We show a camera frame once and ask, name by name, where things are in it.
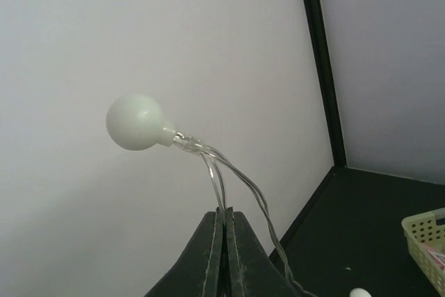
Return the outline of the green plastic basket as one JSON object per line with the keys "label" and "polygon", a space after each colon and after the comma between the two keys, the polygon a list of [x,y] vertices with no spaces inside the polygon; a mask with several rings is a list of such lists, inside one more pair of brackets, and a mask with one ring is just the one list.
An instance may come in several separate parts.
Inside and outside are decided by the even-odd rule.
{"label": "green plastic basket", "polygon": [[444,253],[444,208],[408,216],[401,222],[410,256],[440,296],[444,296],[444,271],[425,245]]}

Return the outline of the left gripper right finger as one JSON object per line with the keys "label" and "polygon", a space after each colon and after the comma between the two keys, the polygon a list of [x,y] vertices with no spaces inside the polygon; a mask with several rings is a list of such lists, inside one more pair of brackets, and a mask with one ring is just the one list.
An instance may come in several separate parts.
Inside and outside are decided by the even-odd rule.
{"label": "left gripper right finger", "polygon": [[302,293],[270,261],[245,215],[227,210],[226,276],[228,296],[298,297]]}

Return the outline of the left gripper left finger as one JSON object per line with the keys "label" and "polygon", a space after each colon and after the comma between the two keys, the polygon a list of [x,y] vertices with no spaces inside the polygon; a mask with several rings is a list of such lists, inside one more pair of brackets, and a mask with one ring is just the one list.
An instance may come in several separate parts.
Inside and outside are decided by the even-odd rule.
{"label": "left gripper left finger", "polygon": [[178,260],[146,296],[222,296],[222,244],[222,215],[219,210],[209,211],[205,213]]}

